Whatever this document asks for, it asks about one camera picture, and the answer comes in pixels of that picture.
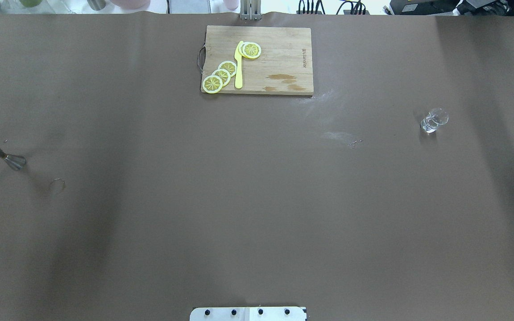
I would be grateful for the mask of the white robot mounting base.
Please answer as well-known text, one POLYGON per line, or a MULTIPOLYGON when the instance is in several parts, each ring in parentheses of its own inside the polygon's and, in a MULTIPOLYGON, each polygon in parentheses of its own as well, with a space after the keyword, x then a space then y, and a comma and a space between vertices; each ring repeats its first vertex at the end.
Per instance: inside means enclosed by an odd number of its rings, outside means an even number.
POLYGON ((307 321, 306 307, 198 307, 191 311, 190 321, 307 321))

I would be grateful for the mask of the lone front lemon slice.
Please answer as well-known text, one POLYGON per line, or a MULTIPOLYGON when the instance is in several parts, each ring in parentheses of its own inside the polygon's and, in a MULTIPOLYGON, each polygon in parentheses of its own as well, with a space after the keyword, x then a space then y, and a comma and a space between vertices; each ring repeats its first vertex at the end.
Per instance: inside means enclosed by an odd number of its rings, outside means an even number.
POLYGON ((240 47, 240 53, 248 59, 257 59, 261 56, 262 49, 258 43, 244 42, 240 47))

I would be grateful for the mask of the clear glass cup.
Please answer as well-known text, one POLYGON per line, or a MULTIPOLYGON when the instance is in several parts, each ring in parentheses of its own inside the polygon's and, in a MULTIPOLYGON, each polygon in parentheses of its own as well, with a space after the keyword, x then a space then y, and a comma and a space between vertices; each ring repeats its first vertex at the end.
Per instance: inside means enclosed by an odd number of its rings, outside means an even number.
POLYGON ((420 122, 423 132, 431 134, 449 121, 449 113, 444 108, 433 108, 420 122))

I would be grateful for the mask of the middle lemon slice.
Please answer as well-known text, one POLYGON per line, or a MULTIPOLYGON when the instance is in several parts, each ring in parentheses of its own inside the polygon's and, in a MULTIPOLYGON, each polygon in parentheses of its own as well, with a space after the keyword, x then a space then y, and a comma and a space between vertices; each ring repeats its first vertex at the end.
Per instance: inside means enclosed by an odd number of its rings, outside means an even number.
POLYGON ((216 69, 212 75, 220 78, 222 87, 226 87, 231 81, 231 74, 226 69, 216 69))

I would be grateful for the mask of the yellow plastic knife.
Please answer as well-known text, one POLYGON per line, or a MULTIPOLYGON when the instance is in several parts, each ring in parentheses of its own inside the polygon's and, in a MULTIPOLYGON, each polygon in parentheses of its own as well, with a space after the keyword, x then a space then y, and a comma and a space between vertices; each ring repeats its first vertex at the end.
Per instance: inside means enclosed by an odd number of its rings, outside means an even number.
POLYGON ((234 82, 235 89, 241 89, 243 87, 243 55, 241 54, 241 47, 243 44, 244 41, 239 41, 234 52, 234 59, 236 63, 236 75, 234 82))

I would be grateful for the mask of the aluminium frame post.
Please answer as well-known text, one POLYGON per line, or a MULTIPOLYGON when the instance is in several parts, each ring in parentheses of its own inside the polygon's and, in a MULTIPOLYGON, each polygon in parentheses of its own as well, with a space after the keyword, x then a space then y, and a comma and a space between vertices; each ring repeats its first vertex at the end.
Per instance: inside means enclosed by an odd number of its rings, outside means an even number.
POLYGON ((241 0, 239 8, 243 21, 259 21, 262 18, 261 0, 241 0))

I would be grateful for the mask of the lemon slice at board end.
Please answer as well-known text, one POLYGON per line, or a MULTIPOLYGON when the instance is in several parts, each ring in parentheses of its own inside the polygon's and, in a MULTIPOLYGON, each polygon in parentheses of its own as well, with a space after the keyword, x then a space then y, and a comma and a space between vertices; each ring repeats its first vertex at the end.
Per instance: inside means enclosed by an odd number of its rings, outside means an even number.
POLYGON ((223 81, 220 76, 210 75, 202 80, 201 89, 205 93, 215 94, 223 88, 223 81))

